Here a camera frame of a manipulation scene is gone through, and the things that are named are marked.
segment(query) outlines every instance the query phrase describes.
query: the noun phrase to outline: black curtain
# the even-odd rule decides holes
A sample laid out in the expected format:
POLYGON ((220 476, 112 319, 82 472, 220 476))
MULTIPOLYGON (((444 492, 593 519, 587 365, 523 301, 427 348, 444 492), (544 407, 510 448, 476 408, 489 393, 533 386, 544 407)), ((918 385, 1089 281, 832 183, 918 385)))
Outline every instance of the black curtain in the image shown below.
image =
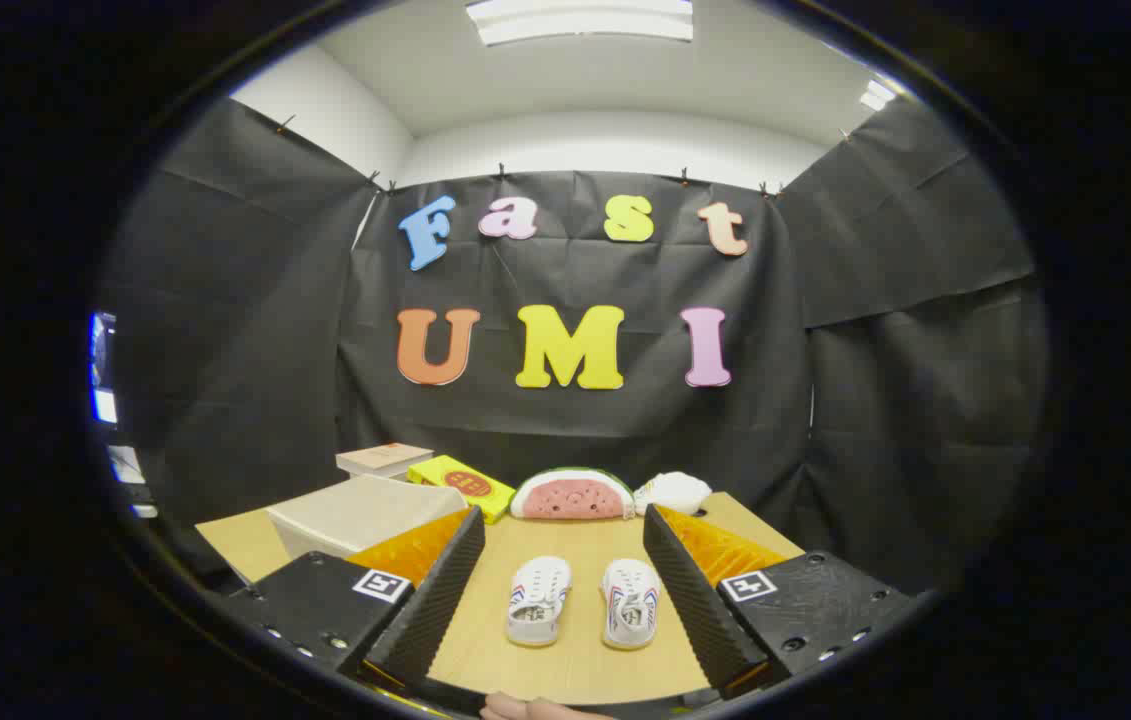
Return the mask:
POLYGON ((767 508, 797 469, 806 441, 806 337, 798 314, 789 236, 771 197, 720 184, 628 173, 530 173, 468 177, 379 197, 353 251, 340 350, 340 446, 400 441, 455 456, 510 486, 556 465, 598 466, 629 484, 684 470, 740 502, 767 508), (454 197, 449 250, 417 272, 397 223, 440 196, 454 197), (477 223, 499 197, 538 205, 529 240, 489 238, 477 223), (655 232, 610 241, 602 228, 612 196, 644 196, 655 232), (697 211, 725 202, 743 217, 743 255, 708 242, 697 211), (570 332, 585 310, 616 305, 615 391, 517 387, 524 359, 520 306, 556 307, 570 332), (720 307, 728 387, 692 388, 688 329, 680 311, 720 307), (465 373, 447 387, 418 387, 396 366, 399 324, 431 309, 428 356, 449 347, 447 310, 481 313, 465 373))
POLYGON ((1030 451, 1048 338, 993 179, 901 99, 785 188, 813 373, 775 521, 918 592, 994 532, 1030 451))
POLYGON ((205 114, 136 197, 100 297, 126 441, 201 571, 222 559, 191 524, 342 477, 338 309, 374 188, 277 127, 233 99, 205 114))

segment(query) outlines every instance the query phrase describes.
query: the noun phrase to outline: yellow letter m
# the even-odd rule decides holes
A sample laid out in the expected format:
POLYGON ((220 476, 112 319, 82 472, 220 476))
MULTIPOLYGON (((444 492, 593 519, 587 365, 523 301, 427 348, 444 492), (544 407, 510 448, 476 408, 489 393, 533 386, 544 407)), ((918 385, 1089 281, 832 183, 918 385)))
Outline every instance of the yellow letter m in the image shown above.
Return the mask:
POLYGON ((517 316, 525 323, 525 368, 516 375, 518 387, 551 383, 543 361, 552 364, 556 382, 568 387, 584 357, 587 364, 578 375, 578 387, 623 387, 623 375, 619 374, 619 323, 623 322, 623 310, 612 305, 589 307, 573 336, 551 305, 527 305, 517 316))

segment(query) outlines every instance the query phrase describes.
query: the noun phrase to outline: white ceiling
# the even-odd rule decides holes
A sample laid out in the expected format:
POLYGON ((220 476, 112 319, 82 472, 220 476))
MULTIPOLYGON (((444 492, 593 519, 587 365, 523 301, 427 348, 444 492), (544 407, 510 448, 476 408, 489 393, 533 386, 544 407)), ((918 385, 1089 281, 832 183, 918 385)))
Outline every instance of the white ceiling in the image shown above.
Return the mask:
POLYGON ((323 37, 415 137, 524 113, 642 110, 831 146, 870 70, 748 0, 697 0, 693 42, 568 36, 486 47, 466 0, 405 0, 323 37))

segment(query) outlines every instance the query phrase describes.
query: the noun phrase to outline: white box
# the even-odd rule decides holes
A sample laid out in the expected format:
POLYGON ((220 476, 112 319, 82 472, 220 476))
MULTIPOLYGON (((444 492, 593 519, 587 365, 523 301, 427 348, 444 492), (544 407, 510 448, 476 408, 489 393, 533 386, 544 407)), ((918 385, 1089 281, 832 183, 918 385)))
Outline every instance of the white box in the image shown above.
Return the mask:
POLYGON ((417 486, 377 475, 356 475, 308 495, 268 506, 290 558, 320 550, 347 557, 468 509, 457 488, 417 486))

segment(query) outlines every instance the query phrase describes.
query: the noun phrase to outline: table surface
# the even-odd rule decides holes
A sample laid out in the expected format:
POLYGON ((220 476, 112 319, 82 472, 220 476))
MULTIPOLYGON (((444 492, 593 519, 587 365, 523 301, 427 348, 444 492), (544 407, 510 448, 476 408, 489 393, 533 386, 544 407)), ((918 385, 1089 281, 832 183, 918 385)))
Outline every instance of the table surface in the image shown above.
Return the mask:
MULTIPOLYGON (((703 502, 703 520, 760 543, 786 557, 803 550, 726 493, 703 502)), ((199 524, 233 569, 251 582, 280 569, 290 556, 267 512, 199 524)), ((520 520, 507 515, 486 524, 486 547, 432 662, 431 678, 515 697, 547 697, 571 705, 676 696, 708 683, 690 650, 674 602, 662 595, 655 639, 642 650, 620 651, 601 642, 605 602, 601 575, 612 559, 649 562, 644 519, 602 521, 520 520), (507 641, 511 576, 539 555, 569 561, 575 589, 566 600, 556 643, 525 648, 507 641)))

